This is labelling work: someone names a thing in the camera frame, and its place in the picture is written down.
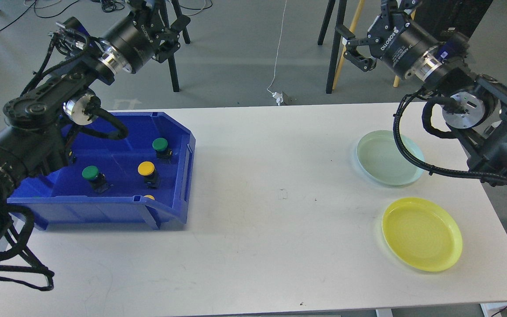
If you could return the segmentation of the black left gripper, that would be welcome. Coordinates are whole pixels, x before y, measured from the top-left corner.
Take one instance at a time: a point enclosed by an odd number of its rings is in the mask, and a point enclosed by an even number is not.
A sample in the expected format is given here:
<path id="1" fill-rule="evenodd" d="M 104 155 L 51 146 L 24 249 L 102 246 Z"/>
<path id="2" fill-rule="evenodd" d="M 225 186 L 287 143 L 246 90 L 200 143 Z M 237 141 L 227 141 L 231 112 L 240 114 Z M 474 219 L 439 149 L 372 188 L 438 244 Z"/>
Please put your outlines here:
<path id="1" fill-rule="evenodd" d="M 133 9 L 99 38 L 104 50 L 99 62 L 114 74 L 121 70 L 135 74 L 151 59 L 163 63 L 180 48 L 178 41 L 168 40 L 179 36 L 190 22 L 182 15 L 169 25 L 152 8 Z"/>

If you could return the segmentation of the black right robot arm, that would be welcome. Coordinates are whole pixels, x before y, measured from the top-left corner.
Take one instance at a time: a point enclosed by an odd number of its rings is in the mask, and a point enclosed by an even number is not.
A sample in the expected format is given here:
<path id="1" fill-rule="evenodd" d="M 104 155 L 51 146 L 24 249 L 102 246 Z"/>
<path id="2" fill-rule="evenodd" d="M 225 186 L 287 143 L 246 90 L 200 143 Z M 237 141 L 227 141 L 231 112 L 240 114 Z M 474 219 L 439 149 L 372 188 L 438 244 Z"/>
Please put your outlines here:
<path id="1" fill-rule="evenodd" d="M 470 70 L 465 35 L 455 33 L 447 42 L 439 42 L 413 20 L 409 10 L 383 2 L 364 37 L 356 36 L 337 16 L 337 52 L 330 61 L 327 93 L 336 86 L 342 68 L 339 57 L 364 72 L 382 62 L 395 76 L 393 86 L 407 78 L 419 79 L 421 88 L 403 96 L 394 114 L 394 142 L 402 157 L 429 174 L 507 185 L 507 86 Z M 428 164 L 403 144 L 402 116 L 416 99 L 424 101 L 425 131 L 439 139 L 456 139 L 469 153 L 467 170 Z"/>

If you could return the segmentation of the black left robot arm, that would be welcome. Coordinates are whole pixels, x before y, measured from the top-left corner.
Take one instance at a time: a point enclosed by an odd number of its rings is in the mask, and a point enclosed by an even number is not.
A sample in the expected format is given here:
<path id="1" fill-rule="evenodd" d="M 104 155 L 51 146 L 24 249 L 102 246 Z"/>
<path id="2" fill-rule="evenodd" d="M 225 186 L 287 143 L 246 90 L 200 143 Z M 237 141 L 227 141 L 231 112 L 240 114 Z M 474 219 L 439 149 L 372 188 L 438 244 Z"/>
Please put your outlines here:
<path id="1" fill-rule="evenodd" d="M 191 18 L 169 23 L 165 2 L 129 0 L 131 10 L 102 36 L 91 36 L 75 17 L 59 22 L 44 62 L 18 98 L 3 107 L 7 127 L 0 132 L 0 281 L 39 291 L 54 289 L 54 272 L 27 243 L 35 225 L 28 207 L 7 199 L 26 178 L 49 175 L 73 162 L 78 134 L 121 140 L 128 128 L 101 108 L 90 90 L 124 70 L 135 74 L 149 60 L 171 62 L 180 34 L 189 42 Z"/>

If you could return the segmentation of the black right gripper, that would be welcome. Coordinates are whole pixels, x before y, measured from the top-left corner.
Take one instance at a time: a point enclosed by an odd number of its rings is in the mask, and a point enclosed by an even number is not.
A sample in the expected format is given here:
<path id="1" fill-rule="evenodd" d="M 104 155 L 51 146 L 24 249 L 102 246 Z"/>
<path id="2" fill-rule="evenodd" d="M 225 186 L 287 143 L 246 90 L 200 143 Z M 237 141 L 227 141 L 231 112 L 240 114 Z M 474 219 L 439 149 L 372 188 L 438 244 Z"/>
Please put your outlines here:
<path id="1" fill-rule="evenodd" d="M 368 29 L 369 38 L 356 38 L 342 24 L 336 24 L 335 30 L 346 39 L 343 58 L 362 72 L 374 70 L 376 59 L 386 64 L 402 80 L 415 75 L 425 81 L 442 69 L 440 58 L 435 56 L 439 42 L 406 13 L 394 13 L 389 17 L 378 15 Z M 350 44 L 369 44 L 373 58 L 362 56 L 356 46 Z"/>

